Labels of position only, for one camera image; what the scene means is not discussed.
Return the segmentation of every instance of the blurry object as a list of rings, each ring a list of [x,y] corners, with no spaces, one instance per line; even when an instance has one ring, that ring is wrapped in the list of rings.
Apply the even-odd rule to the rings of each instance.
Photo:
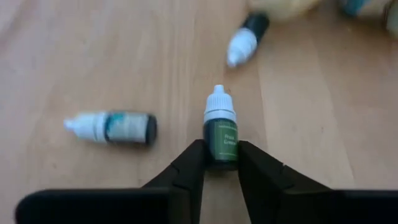
[[[386,11],[386,28],[391,35],[398,38],[398,1],[394,0]]]
[[[265,12],[271,21],[285,21],[307,12],[321,0],[248,0],[252,11]]]
[[[147,113],[127,111],[80,113],[63,121],[66,130],[94,142],[131,143],[151,146],[157,135],[157,120]]]
[[[269,20],[265,14],[250,13],[229,43],[227,64],[230,68],[241,65],[251,58],[268,26]]]
[[[391,0],[340,0],[345,13],[359,18],[382,19]]]

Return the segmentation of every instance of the teal label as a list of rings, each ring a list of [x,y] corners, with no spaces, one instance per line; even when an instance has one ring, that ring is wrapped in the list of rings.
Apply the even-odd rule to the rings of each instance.
[[[213,149],[216,160],[238,160],[238,128],[234,122],[215,121]]]
[[[361,9],[368,3],[369,0],[340,0],[344,11],[351,15],[356,16],[360,13]]]
[[[107,137],[112,141],[145,142],[148,115],[144,113],[114,113],[105,127]]]

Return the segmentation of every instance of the bottle label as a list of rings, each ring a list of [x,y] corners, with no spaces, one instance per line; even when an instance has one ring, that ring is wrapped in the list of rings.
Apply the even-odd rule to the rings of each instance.
[[[238,128],[231,121],[215,121],[214,123],[214,157],[216,160],[238,160]]]
[[[105,133],[110,141],[145,142],[148,114],[114,113],[108,118]]]

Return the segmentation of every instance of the green label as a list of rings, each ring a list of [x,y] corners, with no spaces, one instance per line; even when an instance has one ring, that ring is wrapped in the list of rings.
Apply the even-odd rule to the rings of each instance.
[[[214,146],[215,159],[238,160],[238,129],[231,121],[215,121]]]

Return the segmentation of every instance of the paint bottle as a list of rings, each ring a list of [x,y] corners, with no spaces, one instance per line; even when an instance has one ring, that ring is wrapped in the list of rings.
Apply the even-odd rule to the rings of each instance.
[[[65,129],[94,142],[133,143],[151,146],[157,136],[156,117],[126,111],[80,113],[63,122]]]
[[[386,29],[390,35],[398,39],[398,1],[394,0],[386,8]]]
[[[211,154],[209,169],[236,170],[238,168],[238,128],[232,97],[216,85],[207,98],[203,137]]]
[[[265,14],[250,14],[229,43],[227,52],[228,66],[234,68],[249,60],[256,51],[268,27],[269,20]]]
[[[382,19],[391,0],[339,0],[343,11],[361,19]]]

